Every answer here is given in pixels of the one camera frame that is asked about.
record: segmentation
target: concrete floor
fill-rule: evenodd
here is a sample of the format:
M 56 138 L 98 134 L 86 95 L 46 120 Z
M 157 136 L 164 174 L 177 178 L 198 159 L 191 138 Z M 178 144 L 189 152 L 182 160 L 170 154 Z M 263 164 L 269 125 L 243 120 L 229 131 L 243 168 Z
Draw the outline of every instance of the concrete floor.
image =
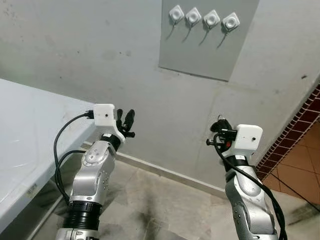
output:
M 299 198 L 274 192 L 287 223 L 301 219 L 297 209 L 309 209 Z M 179 182 L 116 162 L 111 175 L 100 240 L 236 240 L 230 203 Z M 34 240 L 54 240 L 65 208 L 53 213 Z M 287 226 L 290 240 L 319 240 L 320 215 L 310 214 Z M 23 239 L 15 233 L 0 239 Z

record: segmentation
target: brown tile wall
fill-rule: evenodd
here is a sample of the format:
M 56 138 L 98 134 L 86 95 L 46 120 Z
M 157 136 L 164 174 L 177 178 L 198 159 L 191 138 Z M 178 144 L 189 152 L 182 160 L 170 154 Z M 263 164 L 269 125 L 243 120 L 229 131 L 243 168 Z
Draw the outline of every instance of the brown tile wall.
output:
M 320 117 L 320 83 L 310 94 L 292 121 L 283 130 L 262 160 L 257 164 L 257 176 L 260 180 L 281 162 L 297 142 L 306 134 Z

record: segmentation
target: wire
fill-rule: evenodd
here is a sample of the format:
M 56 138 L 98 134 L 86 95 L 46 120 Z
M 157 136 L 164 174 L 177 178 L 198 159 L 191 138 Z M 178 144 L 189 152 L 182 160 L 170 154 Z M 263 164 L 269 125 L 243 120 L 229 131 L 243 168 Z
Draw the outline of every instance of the wire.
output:
M 58 187 L 60 193 L 63 196 L 63 199 L 65 201 L 65 203 L 68 205 L 69 204 L 69 196 L 65 191 L 65 188 L 63 187 L 63 182 L 62 182 L 62 178 L 61 178 L 61 173 L 60 173 L 60 167 L 63 163 L 63 161 L 65 160 L 66 157 L 68 157 L 70 154 L 74 154 L 74 153 L 79 153 L 79 154 L 84 154 L 86 151 L 83 150 L 71 150 L 68 151 L 67 153 L 65 153 L 61 159 L 58 162 L 57 167 L 55 168 L 55 173 L 54 173 L 54 180 L 55 180 L 55 184 Z
M 319 213 L 320 213 L 320 209 L 318 209 L 315 205 L 313 205 L 311 202 L 309 202 L 305 197 L 303 197 L 302 195 L 300 195 L 298 192 L 296 192 L 295 190 L 293 190 L 290 186 L 288 186 L 285 182 L 283 182 L 280 178 L 278 178 L 277 176 L 275 176 L 273 173 L 271 173 L 272 176 L 274 176 L 276 179 L 278 179 L 281 183 L 283 183 L 287 188 L 289 188 L 291 191 L 293 191 L 294 193 L 296 193 L 297 195 L 299 195 L 300 198 L 302 198 L 303 200 L 305 200 L 308 204 L 310 204 L 313 208 L 315 208 Z
M 241 173 L 242 175 L 246 176 L 248 179 L 250 179 L 252 182 L 254 182 L 258 187 L 260 187 L 269 196 L 269 198 L 272 201 L 272 206 L 273 206 L 273 209 L 275 212 L 276 219 L 277 219 L 279 226 L 280 226 L 279 240 L 288 240 L 287 233 L 286 233 L 286 221 L 285 221 L 284 213 L 282 212 L 282 209 L 281 209 L 279 203 L 277 202 L 276 198 L 272 194 L 271 190 L 267 186 L 261 184 L 257 179 L 255 179 L 254 177 L 247 174 L 245 171 L 234 166 L 228 159 L 225 158 L 225 156 L 223 156 L 223 154 L 220 151 L 218 144 L 217 144 L 218 135 L 219 135 L 218 133 L 214 135 L 213 145 L 214 145 L 214 148 L 215 148 L 216 152 L 218 153 L 219 157 L 230 168 L 232 168 L 233 170 L 237 171 L 238 173 Z
M 72 122 L 74 122 L 75 120 L 77 119 L 80 119 L 80 118 L 83 118 L 83 117 L 90 117 L 90 113 L 89 112 L 86 112 L 86 113 L 83 113 L 83 114 L 80 114 L 74 118 L 72 118 L 70 121 L 68 121 L 61 129 L 60 131 L 58 132 L 58 134 L 56 135 L 55 139 L 54 139 L 54 143 L 53 143 L 53 155 L 54 155 L 54 163 L 55 163 L 55 168 L 57 170 L 57 167 L 58 167 L 58 164 L 59 164 L 59 160 L 58 160 L 58 153 L 57 153 L 57 143 L 58 143 L 58 140 L 59 140 L 59 137 L 60 135 L 62 134 L 62 132 L 68 127 L 68 125 L 70 125 Z M 58 187 L 58 189 L 60 190 L 61 194 L 63 195 L 63 198 L 64 198 L 64 201 L 67 201 L 67 204 L 69 202 L 69 197 L 67 194 L 63 194 L 63 191 L 64 191 L 64 185 L 62 182 L 58 182 L 59 179 L 61 179 L 61 173 L 60 173 L 60 170 L 58 171 L 57 173 L 57 179 L 56 179 L 56 176 L 54 176 L 54 179 L 55 179 L 55 184 L 56 186 Z

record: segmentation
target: wall-mounted panel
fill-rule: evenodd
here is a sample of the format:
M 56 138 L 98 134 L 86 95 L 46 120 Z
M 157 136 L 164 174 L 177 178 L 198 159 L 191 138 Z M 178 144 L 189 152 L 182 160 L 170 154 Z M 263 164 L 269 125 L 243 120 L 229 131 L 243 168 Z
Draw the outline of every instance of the wall-mounted panel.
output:
M 159 66 L 228 81 L 259 0 L 162 0 Z M 202 19 L 193 27 L 184 17 L 175 27 L 169 11 L 179 5 L 186 15 L 196 7 Z M 216 10 L 220 22 L 208 30 L 203 17 Z M 235 12 L 240 25 L 226 34 L 223 18 Z

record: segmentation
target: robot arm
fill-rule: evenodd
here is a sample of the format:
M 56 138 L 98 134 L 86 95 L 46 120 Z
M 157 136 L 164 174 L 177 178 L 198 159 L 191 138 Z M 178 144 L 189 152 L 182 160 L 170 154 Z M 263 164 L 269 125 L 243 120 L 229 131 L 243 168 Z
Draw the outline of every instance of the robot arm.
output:
M 257 150 L 262 128 L 240 124 L 233 130 L 226 119 L 219 119 L 210 130 L 217 133 L 222 155 L 236 168 L 257 181 L 255 167 L 248 164 Z M 208 139 L 207 145 L 214 145 Z M 265 192 L 249 178 L 223 161 L 226 170 L 225 193 L 231 203 L 233 219 L 240 240 L 277 240 L 274 217 L 265 202 Z
M 94 142 L 81 159 L 81 168 L 76 174 L 63 227 L 58 230 L 56 240 L 98 240 L 99 217 L 105 203 L 109 177 L 115 168 L 118 148 L 126 138 L 133 138 L 129 132 L 135 112 L 130 110 L 122 124 L 122 110 L 114 119 L 112 104 L 96 104 L 93 109 L 94 123 L 105 134 Z

